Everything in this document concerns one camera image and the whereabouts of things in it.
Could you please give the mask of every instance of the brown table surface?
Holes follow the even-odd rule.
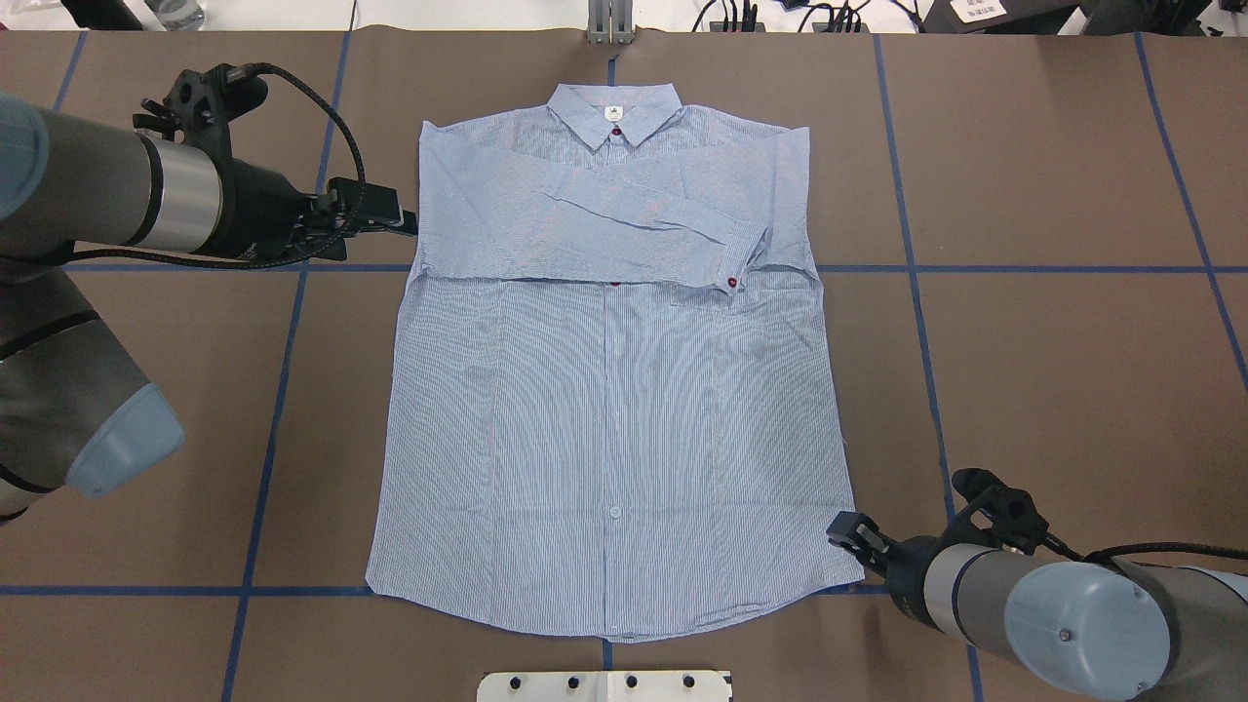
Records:
[[[0,32],[0,90],[127,126],[183,67],[271,61],[337,95],[369,180],[414,207],[422,120],[539,105],[613,55],[573,30]],[[983,466],[1076,548],[1248,542],[1248,42],[641,31],[615,77],[811,127],[849,465],[885,531],[938,532],[946,473]],[[300,189],[349,175],[278,81],[233,136]],[[871,587],[614,647],[369,596],[412,252],[366,235],[344,265],[74,269],[187,441],[0,531],[0,698],[468,701],[488,671],[605,666],[730,670],[739,702],[1073,700]]]

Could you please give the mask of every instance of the white bracket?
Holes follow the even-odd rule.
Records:
[[[633,44],[633,0],[589,0],[590,44]]]
[[[725,671],[489,673],[477,702],[731,702]]]

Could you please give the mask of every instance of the white sticker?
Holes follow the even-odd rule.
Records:
[[[950,0],[948,4],[965,24],[1000,17],[1006,14],[1001,0]]]

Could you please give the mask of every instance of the shirt sleeve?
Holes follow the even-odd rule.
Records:
[[[731,295],[766,226],[426,122],[419,231],[422,265],[436,276],[675,282]]]

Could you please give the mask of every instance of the shirt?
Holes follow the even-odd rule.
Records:
[[[374,592],[628,642],[862,577],[806,129],[560,85],[426,122],[419,176]]]

